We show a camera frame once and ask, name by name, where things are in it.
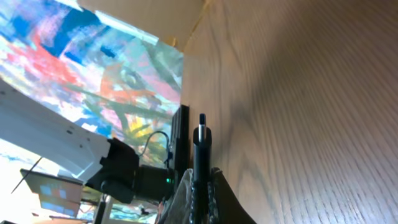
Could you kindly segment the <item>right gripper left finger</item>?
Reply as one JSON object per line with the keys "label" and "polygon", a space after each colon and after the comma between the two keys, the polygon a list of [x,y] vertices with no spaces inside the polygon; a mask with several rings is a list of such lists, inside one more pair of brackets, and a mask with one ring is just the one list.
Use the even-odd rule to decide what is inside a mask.
{"label": "right gripper left finger", "polygon": [[192,202],[193,169],[187,169],[173,197],[159,207],[156,224],[189,224]]}

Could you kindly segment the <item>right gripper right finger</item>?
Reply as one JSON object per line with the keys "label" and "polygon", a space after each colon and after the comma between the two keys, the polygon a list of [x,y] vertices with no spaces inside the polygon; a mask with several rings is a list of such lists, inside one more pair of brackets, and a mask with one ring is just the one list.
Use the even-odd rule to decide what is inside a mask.
{"label": "right gripper right finger", "polygon": [[220,224],[256,224],[252,217],[243,209],[222,171],[215,167],[211,170],[217,214],[216,223]]}

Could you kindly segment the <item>colourful painted backdrop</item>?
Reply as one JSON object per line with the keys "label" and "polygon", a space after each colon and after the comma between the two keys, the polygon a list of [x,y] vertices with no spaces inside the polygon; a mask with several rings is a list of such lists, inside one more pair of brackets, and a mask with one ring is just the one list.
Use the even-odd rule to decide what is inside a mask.
{"label": "colourful painted backdrop", "polygon": [[1,79],[162,167],[180,106],[183,54],[60,1],[1,1]]}

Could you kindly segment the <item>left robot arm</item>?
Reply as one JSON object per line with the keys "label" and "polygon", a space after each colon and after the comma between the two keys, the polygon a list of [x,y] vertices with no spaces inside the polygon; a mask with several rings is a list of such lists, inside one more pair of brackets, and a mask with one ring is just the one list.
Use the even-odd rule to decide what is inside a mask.
{"label": "left robot arm", "polygon": [[121,203],[174,193],[171,169],[145,166],[122,141],[88,131],[1,82],[1,139],[49,159]]}

